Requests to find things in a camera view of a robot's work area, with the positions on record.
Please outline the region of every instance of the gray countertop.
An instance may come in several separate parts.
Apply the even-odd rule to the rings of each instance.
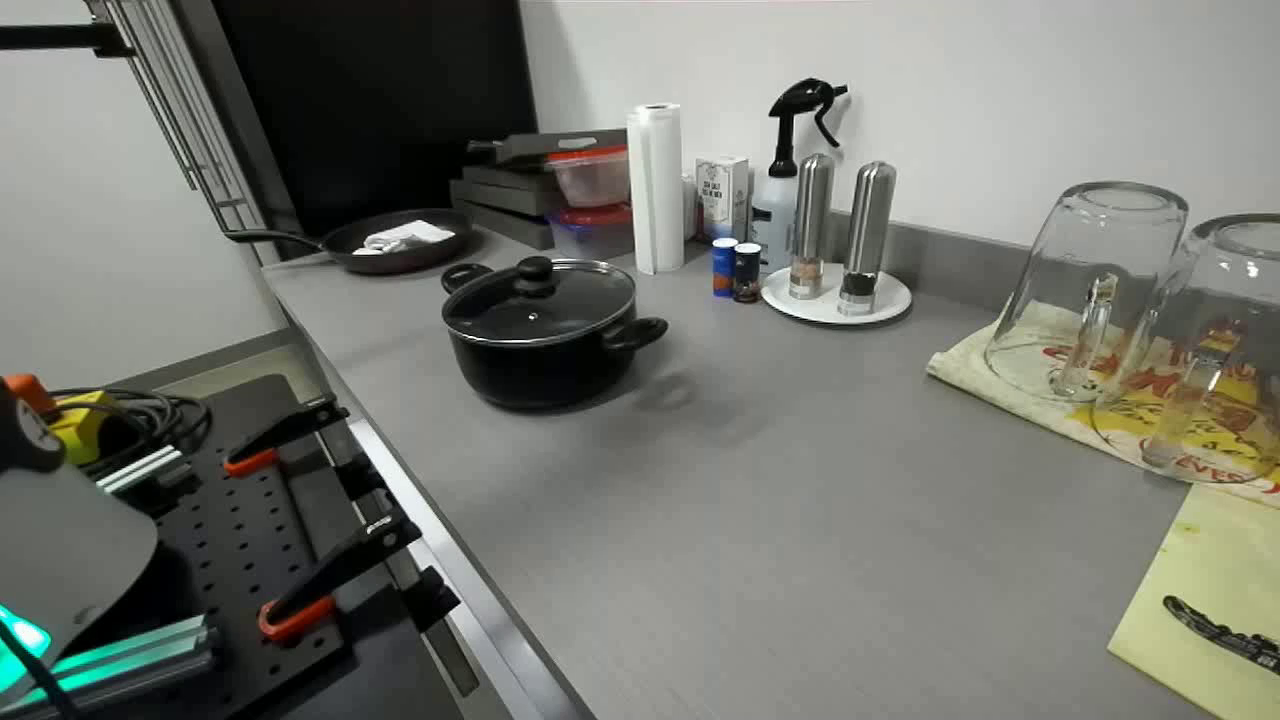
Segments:
[[[606,399],[506,417],[441,272],[268,283],[594,718],[1197,718],[1108,655],[1183,494],[925,376],[991,308],[833,334],[691,260]]]

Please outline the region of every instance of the wooden cutting board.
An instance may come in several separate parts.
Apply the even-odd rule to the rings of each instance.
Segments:
[[[1162,612],[1162,596],[1280,640],[1280,495],[1197,485],[1108,644],[1217,718],[1274,720],[1280,677],[1200,640]]]

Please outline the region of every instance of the white plate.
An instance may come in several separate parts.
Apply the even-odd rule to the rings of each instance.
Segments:
[[[792,298],[787,278],[792,269],[779,269],[762,282],[762,305],[808,326],[885,326],[913,308],[913,290],[887,272],[879,272],[875,282],[875,314],[869,316],[842,316],[835,308],[842,265],[822,265],[822,283],[819,283],[819,298],[810,300]]]

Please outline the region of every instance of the spray bottle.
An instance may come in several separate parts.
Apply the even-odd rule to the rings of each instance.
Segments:
[[[792,265],[792,245],[796,245],[796,156],[792,156],[792,128],[796,118],[814,111],[810,124],[822,132],[833,150],[835,136],[828,132],[822,118],[842,96],[849,86],[828,86],[828,80],[798,80],[792,86],[767,118],[774,118],[774,152],[767,164],[767,179],[759,185],[752,200],[752,241],[762,245],[762,272],[787,269]]]

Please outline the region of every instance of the paper towel roll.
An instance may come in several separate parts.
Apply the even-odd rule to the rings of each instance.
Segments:
[[[629,118],[634,269],[684,265],[678,104],[634,104]]]

